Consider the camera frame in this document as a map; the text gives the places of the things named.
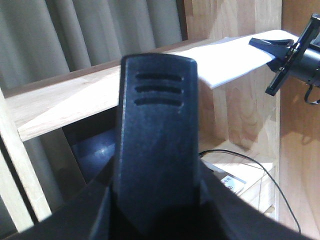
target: dark blue object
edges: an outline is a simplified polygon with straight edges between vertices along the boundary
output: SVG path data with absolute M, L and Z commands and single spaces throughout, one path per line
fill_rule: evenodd
M 114 107 L 62 128 L 86 183 L 115 154 L 116 111 Z

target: label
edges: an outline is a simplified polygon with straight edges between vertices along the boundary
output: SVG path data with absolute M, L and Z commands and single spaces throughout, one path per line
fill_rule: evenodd
M 224 178 L 221 179 L 221 182 L 232 192 L 235 194 L 239 193 L 245 186 L 245 184 L 238 179 L 227 175 Z

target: light wood frame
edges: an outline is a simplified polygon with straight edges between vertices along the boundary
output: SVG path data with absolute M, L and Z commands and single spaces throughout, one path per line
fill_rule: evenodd
M 283 4 L 292 6 L 294 2 L 296 3 L 296 1 L 284 1 Z M 185 0 L 189 40 L 157 49 L 155 52 L 174 53 L 212 43 L 225 36 L 242 36 L 280 29 L 281 5 L 281 0 Z M 298 15 L 298 8 L 294 10 L 293 13 Z M 286 8 L 284 13 L 284 20 L 292 18 L 290 12 L 286 12 Z M 209 39 L 199 41 L 197 40 L 199 38 Z M 51 211 L 23 142 L 116 106 L 119 94 L 119 70 L 118 61 L 108 62 L 6 91 L 4 97 L 0 94 L 1 139 L 38 220 L 41 221 L 49 216 Z M 269 170 L 278 179 L 280 95 L 270 97 L 264 94 L 264 89 L 272 77 L 271 71 L 263 66 L 213 91 L 200 83 L 200 149 L 224 147 L 258 158 L 263 163 L 272 164 Z M 287 153 L 291 141 L 284 139 L 281 143 Z M 299 144 L 295 143 L 294 146 L 298 151 Z M 208 161 L 216 163 L 221 158 L 226 157 L 216 155 L 210 157 Z M 33 223 L 16 186 L 16 179 L 12 177 L 6 161 L 8 160 L 0 154 L 0 195 L 17 230 L 21 232 Z M 227 160 L 228 164 L 235 161 L 238 160 L 234 158 Z M 284 164 L 280 162 L 280 166 L 283 167 L 280 170 L 281 175 L 290 176 L 289 162 L 286 160 Z M 291 188 L 286 186 L 288 184 L 286 180 L 283 177 L 280 179 L 283 181 L 281 186 L 284 191 L 290 190 Z M 262 182 L 266 182 L 265 177 L 253 182 L 250 188 L 255 189 L 254 192 L 261 191 Z M 319 191 L 314 194 L 310 193 L 310 186 L 304 185 L 301 188 L 308 190 L 306 199 L 311 201 L 311 210 L 318 213 L 319 207 L 316 206 L 315 196 Z M 265 198 L 261 195 L 252 196 L 252 205 L 258 204 L 257 208 L 262 212 L 274 206 L 277 218 L 277 194 L 274 194 L 273 188 L 269 191 L 269 196 L 270 192 L 276 199 L 268 198 L 268 202 L 260 209 L 261 201 Z M 319 227 L 318 216 L 317 214 L 313 218 L 315 228 Z M 279 218 L 287 226 L 295 227 L 289 220 L 284 206 L 280 208 Z M 303 221 L 306 222 L 302 222 L 302 229 L 304 224 L 308 224 L 308 216 L 304 215 Z M 308 228 L 305 233 L 318 237 L 319 231 L 315 228 Z

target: wooden post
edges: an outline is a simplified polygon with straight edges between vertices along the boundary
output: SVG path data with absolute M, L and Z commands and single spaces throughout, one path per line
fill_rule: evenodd
M 0 90 L 0 136 L 6 147 L 10 160 L 18 174 L 18 177 L 21 181 L 21 184 L 25 190 L 25 193 L 31 203 L 33 211 L 39 221 L 47 218 L 51 215 L 51 210 L 43 193 L 43 190 L 40 186 L 34 168 L 30 162 L 29 156 L 25 149 L 25 146 L 18 134 L 17 127 L 15 123 L 11 120 L 11 114 L 7 107 L 6 100 Z M 5 167 L 4 158 L 0 158 L 0 162 L 2 162 L 2 167 L 0 167 L 0 175 L 7 176 L 8 175 L 8 168 Z M 13 186 L 12 181 L 8 180 L 7 183 L 2 184 L 9 184 Z M 22 206 L 21 197 L 17 197 L 17 187 L 11 188 L 1 188 L 1 197 L 5 197 L 4 204 L 6 206 L 10 206 L 9 209 L 13 209 L 13 205 L 17 201 L 18 206 Z M 30 226 L 30 216 L 27 216 L 25 210 L 22 210 L 21 214 L 23 213 L 22 219 L 24 219 L 25 225 L 21 225 L 21 220 L 18 219 L 19 215 L 12 215 L 12 220 L 14 224 L 19 226 L 19 229 L 27 228 Z

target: black plastic object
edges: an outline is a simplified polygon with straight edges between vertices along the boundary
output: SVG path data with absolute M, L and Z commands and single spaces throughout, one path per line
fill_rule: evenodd
M 113 107 L 62 128 L 86 183 L 115 154 L 116 114 L 117 108 Z
M 253 38 L 250 45 L 276 56 L 269 64 L 276 72 L 265 92 L 274 96 L 280 87 L 293 75 L 308 85 L 320 87 L 320 47 L 314 39 L 319 34 L 320 15 L 313 14 L 303 33 L 295 44 L 288 40 L 271 41 Z
M 172 225 L 170 211 L 199 205 L 200 184 L 196 62 L 149 53 L 127 56 L 121 66 L 112 187 L 117 239 L 128 236 L 123 218 L 143 236 L 162 218 Z
M 76 199 L 8 240 L 309 239 L 243 202 L 198 159 L 197 92 L 189 58 L 124 58 L 115 158 Z

